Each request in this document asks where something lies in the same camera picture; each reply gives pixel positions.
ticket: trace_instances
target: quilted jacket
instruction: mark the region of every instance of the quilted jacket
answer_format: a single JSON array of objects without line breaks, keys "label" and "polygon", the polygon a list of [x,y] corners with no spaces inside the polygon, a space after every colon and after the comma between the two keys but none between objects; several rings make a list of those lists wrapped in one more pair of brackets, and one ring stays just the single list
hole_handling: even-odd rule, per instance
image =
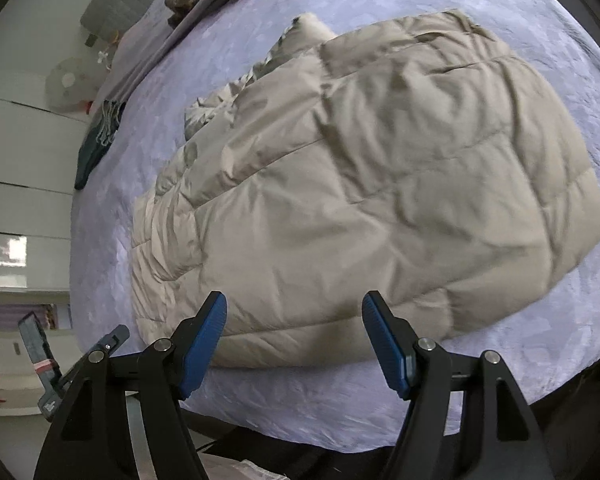
[{"label": "quilted jacket", "polygon": [[600,240],[600,191],[549,83],[457,10],[336,37],[302,15],[187,111],[134,216],[142,337],[212,290],[227,367],[371,358],[368,290],[443,340],[543,297]]}]

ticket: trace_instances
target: floor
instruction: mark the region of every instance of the floor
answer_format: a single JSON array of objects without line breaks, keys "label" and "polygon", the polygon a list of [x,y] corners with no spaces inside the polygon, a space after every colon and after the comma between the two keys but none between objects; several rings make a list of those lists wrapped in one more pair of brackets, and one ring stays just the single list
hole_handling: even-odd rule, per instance
[{"label": "floor", "polygon": [[[131,439],[141,480],[154,480],[155,472],[144,436],[140,402],[127,397]],[[31,480],[49,423],[42,415],[0,416],[0,459],[16,480]],[[211,442],[199,433],[189,431],[196,448]]]}]

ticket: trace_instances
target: blue gripper pad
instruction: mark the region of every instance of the blue gripper pad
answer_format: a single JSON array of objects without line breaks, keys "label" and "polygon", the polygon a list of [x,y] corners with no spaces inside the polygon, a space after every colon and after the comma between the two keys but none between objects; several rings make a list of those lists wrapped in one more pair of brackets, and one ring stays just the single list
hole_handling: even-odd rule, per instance
[{"label": "blue gripper pad", "polygon": [[398,392],[401,399],[407,399],[410,386],[407,380],[406,358],[380,315],[376,302],[369,294],[366,294],[362,300],[362,321],[386,383],[389,388]]},{"label": "blue gripper pad", "polygon": [[224,294],[218,294],[184,357],[184,376],[178,387],[183,399],[187,399],[202,384],[202,379],[205,377],[211,357],[216,351],[225,323],[226,298]]}]

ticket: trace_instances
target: clamp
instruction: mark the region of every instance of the clamp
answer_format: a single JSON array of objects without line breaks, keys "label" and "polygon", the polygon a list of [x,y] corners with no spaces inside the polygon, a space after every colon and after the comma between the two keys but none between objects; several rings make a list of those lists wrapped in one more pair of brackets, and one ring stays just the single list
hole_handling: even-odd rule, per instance
[{"label": "clamp", "polygon": [[455,478],[554,480],[538,423],[500,354],[453,354],[419,338],[376,290],[363,300],[362,319],[388,386],[410,401],[382,480],[436,480],[449,397],[458,391]]},{"label": "clamp", "polygon": [[34,480],[138,480],[126,416],[128,391],[139,393],[158,480],[208,480],[179,401],[202,384],[225,322],[224,295],[212,292],[197,316],[183,320],[171,338],[158,339],[143,352],[111,357],[128,338],[121,325],[60,376],[44,331],[35,317],[24,318],[20,329],[27,351],[33,362],[43,362],[38,375],[45,395],[39,406],[52,421]]}]

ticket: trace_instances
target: dark green cloth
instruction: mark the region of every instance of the dark green cloth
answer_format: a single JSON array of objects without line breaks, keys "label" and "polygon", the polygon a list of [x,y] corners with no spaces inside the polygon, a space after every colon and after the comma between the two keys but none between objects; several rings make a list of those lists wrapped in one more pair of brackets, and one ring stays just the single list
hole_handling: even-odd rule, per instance
[{"label": "dark green cloth", "polygon": [[75,174],[75,189],[83,189],[87,179],[102,157],[109,151],[118,128],[125,103],[104,101],[91,122],[89,133],[84,137],[78,152],[78,170]]}]

